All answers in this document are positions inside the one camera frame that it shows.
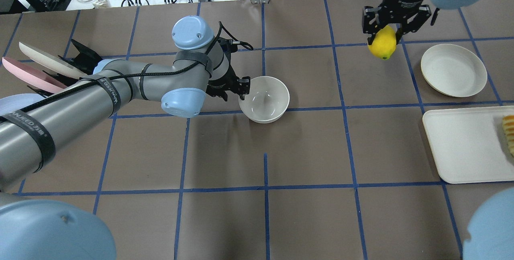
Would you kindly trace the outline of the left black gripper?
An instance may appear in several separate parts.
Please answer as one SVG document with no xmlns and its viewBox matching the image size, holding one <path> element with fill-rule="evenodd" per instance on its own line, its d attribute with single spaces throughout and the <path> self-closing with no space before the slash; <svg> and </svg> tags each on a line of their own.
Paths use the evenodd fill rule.
<svg viewBox="0 0 514 260">
<path fill-rule="evenodd" d="M 237 94 L 241 100 L 250 93 L 251 77 L 237 77 L 229 61 L 222 62 L 218 68 L 213 68 L 209 63 L 207 70 L 211 75 L 207 84 L 207 95 L 228 101 L 227 91 Z"/>
</svg>

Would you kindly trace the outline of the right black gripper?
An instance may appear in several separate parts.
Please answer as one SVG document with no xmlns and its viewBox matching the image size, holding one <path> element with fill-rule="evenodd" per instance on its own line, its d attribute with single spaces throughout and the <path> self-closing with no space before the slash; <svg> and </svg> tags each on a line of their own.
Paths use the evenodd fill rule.
<svg viewBox="0 0 514 260">
<path fill-rule="evenodd" d="M 424 0 L 383 0 L 377 7 L 364 6 L 362 11 L 362 32 L 367 44 L 372 45 L 378 32 L 389 24 L 398 24 L 396 44 L 404 35 L 417 32 L 431 17 L 432 12 Z"/>
</svg>

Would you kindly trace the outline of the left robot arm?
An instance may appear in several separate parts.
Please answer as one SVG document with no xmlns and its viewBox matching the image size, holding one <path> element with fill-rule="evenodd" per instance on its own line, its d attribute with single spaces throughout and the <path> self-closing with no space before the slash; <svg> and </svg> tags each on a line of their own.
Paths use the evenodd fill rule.
<svg viewBox="0 0 514 260">
<path fill-rule="evenodd" d="M 230 57 L 251 44 L 221 37 L 200 16 L 186 16 L 172 28 L 178 52 L 171 65 L 101 59 L 92 75 L 24 108 L 1 115 L 2 260 L 114 260 L 116 245 L 96 215 L 57 200 L 5 193 L 13 183 L 37 173 L 57 152 L 134 99 L 160 102 L 176 117 L 196 117 L 206 95 L 241 100 L 250 77 L 236 76 Z"/>
</svg>

